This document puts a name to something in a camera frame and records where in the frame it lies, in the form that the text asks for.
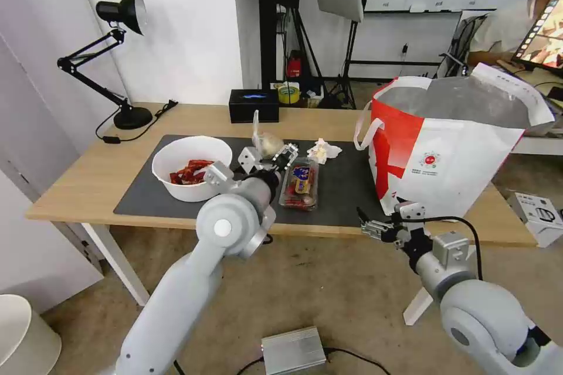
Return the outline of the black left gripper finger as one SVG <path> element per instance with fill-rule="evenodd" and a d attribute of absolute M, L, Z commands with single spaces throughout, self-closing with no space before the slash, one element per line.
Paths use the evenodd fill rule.
<path fill-rule="evenodd" d="M 272 157 L 273 165 L 291 165 L 299 155 L 299 146 L 294 143 L 284 144 Z"/>
<path fill-rule="evenodd" d="M 298 157 L 298 148 L 284 148 L 281 152 L 281 171 L 284 172 L 288 170 Z"/>

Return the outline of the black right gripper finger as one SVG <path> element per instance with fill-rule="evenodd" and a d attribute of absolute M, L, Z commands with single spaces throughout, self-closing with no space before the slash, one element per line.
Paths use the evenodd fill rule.
<path fill-rule="evenodd" d="M 361 232 L 383 243 L 394 243 L 396 241 L 396 228 L 394 227 L 362 225 Z"/>
<path fill-rule="evenodd" d="M 356 210 L 361 222 L 360 228 L 362 231 L 388 231 L 390 229 L 389 223 L 370 219 L 366 212 L 360 207 L 357 207 Z"/>

